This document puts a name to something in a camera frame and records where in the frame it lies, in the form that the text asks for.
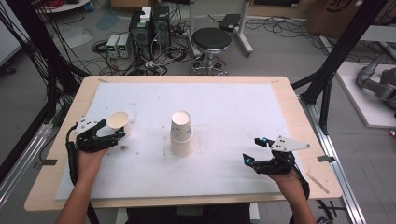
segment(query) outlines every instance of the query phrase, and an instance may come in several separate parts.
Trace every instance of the metal frame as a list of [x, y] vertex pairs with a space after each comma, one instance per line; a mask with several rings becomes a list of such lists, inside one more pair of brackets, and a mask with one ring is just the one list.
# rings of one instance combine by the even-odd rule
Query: metal frame
[[307, 91], [301, 95], [302, 100], [306, 101], [309, 105], [314, 105], [320, 94], [323, 93], [319, 125], [325, 134], [328, 134], [327, 118], [332, 91], [332, 79], [338, 68], [347, 58], [349, 52], [352, 51], [355, 45], [360, 41], [376, 15], [387, 2], [387, 0], [364, 1], [319, 70], [291, 85], [294, 89], [298, 89], [311, 83]]
[[317, 134], [319, 142], [323, 147], [325, 154], [329, 157], [335, 158], [335, 161], [331, 162], [330, 166], [334, 170], [338, 182], [340, 183], [341, 189], [343, 190], [342, 199], [345, 203], [346, 210], [349, 214], [351, 222], [356, 224], [366, 223], [361, 208], [359, 207], [358, 201], [356, 200], [353, 193], [352, 187], [350, 187], [349, 185], [347, 176], [344, 172], [341, 162], [338, 159], [335, 148], [332, 145], [332, 140], [330, 139], [329, 135], [323, 132], [320, 125], [318, 124], [320, 112], [318, 112], [317, 107], [314, 105], [306, 104], [306, 108], [309, 112], [307, 116], [309, 116], [312, 121], [312, 125], [314, 126], [314, 130]]
[[6, 160], [0, 165], [0, 183], [2, 183], [7, 177], [8, 172], [12, 169], [18, 158], [26, 149], [30, 139], [34, 137], [35, 132], [40, 128], [43, 121], [45, 124], [48, 124], [55, 116], [57, 102], [60, 98], [59, 85], [62, 86], [64, 94], [72, 96], [77, 92], [79, 87], [75, 76], [87, 77], [89, 75], [85, 71], [68, 62], [62, 56], [53, 43], [42, 18], [37, 15], [37, 11], [31, 2], [15, 2], [12, 0], [6, 0], [6, 2], [23, 26], [26, 34], [29, 35], [31, 39], [30, 44], [27, 44], [23, 40], [23, 36], [17, 32], [19, 28], [14, 27], [14, 22], [10, 21], [9, 18], [7, 18], [7, 15], [0, 13], [0, 21], [18, 40], [37, 68], [38, 73], [46, 82], [48, 102], [37, 115], [28, 130], [24, 133], [17, 145], [8, 154]]
[[0, 209], [7, 202], [8, 197], [17, 187], [18, 183], [26, 173], [37, 153], [40, 151], [48, 136], [52, 131], [52, 122], [42, 124], [33, 136], [29, 145], [23, 151], [19, 159], [15, 162], [12, 169], [8, 172], [7, 177], [0, 185]]

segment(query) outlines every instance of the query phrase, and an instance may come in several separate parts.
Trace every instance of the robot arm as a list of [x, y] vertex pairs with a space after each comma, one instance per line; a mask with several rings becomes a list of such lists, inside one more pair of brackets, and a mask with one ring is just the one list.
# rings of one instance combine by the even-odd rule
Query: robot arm
[[372, 91], [379, 99], [389, 101], [395, 98], [396, 95], [395, 86], [391, 84], [396, 82], [396, 70], [393, 68], [384, 71], [379, 83], [372, 81], [370, 78], [375, 73], [375, 69], [379, 63], [380, 59], [376, 57], [367, 66], [363, 67], [358, 73], [356, 84], [359, 87]]

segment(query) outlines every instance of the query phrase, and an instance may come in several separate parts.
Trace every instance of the metal stand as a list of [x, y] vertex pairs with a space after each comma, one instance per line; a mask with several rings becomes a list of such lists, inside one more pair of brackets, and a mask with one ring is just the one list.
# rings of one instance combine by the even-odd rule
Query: metal stand
[[[247, 52], [247, 57], [250, 56], [251, 53], [253, 53], [253, 48], [250, 46], [248, 43], [248, 40], [246, 39], [244, 35], [244, 29], [245, 29], [245, 22], [247, 20], [247, 15], [248, 15], [248, 5], [250, 4], [250, 0], [245, 0], [244, 6], [242, 7], [242, 18], [241, 18], [241, 23], [239, 27], [235, 27], [234, 30], [237, 34], [237, 37], [241, 41], [245, 51]], [[199, 57], [201, 56], [201, 52], [195, 49], [192, 44], [191, 44], [191, 37], [192, 33], [194, 33], [194, 0], [190, 0], [190, 30], [187, 30], [187, 36], [189, 37], [189, 44], [193, 52], [194, 57]]]
[[298, 89], [311, 82], [307, 91], [301, 95], [301, 99], [306, 101], [309, 105], [314, 105], [319, 95], [323, 92], [319, 125], [325, 134], [328, 134], [327, 118], [332, 90], [332, 79], [349, 52], [352, 51], [375, 19], [375, 16], [386, 3], [386, 0], [364, 1], [319, 70], [291, 85], [294, 89]]
[[307, 115], [312, 119], [314, 123], [314, 131], [318, 136], [318, 140], [321, 143], [325, 154], [329, 157], [335, 158], [335, 161], [329, 163], [337, 176], [338, 182], [340, 183], [341, 189], [343, 190], [343, 201], [345, 203], [346, 210], [348, 212], [351, 223], [354, 224], [364, 224], [366, 220], [364, 219], [361, 207], [356, 200], [355, 194], [353, 193], [352, 187], [350, 187], [349, 181], [347, 180], [347, 175], [344, 172], [344, 168], [338, 159], [337, 152], [335, 151], [334, 145], [330, 136], [325, 134], [318, 125], [319, 112], [314, 105], [306, 105]]
[[244, 6], [242, 7], [241, 23], [239, 24], [239, 27], [233, 28], [236, 31], [236, 36], [239, 38], [239, 40], [242, 43], [242, 46], [244, 47], [245, 51], [247, 52], [247, 57], [249, 57], [250, 54], [253, 53], [253, 48], [250, 46], [247, 38], [244, 35], [244, 29], [245, 29], [245, 23], [247, 21], [248, 5], [249, 4], [250, 4], [250, 0], [245, 0]]

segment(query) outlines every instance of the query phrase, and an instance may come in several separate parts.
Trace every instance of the white paper cup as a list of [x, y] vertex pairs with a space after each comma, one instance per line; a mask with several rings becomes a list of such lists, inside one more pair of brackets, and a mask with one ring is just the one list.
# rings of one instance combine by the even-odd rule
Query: white paper cup
[[185, 142], [178, 142], [171, 138], [171, 148], [174, 155], [179, 157], [187, 157], [192, 153], [191, 138]]
[[177, 111], [172, 115], [171, 138], [186, 142], [192, 137], [191, 118], [186, 111]]
[[107, 119], [107, 125], [115, 132], [121, 127], [124, 128], [124, 138], [131, 135], [131, 123], [129, 122], [129, 115], [125, 112], [116, 112]]

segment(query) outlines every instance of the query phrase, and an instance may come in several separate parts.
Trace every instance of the stool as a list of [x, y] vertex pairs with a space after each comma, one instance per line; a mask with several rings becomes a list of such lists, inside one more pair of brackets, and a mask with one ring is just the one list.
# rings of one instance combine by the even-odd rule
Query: stool
[[192, 34], [191, 43], [202, 55], [193, 60], [190, 72], [202, 74], [204, 71], [207, 75], [211, 75], [214, 71], [217, 76], [228, 75], [225, 62], [213, 55], [222, 53], [230, 47], [231, 38], [228, 33], [218, 28], [203, 28]]

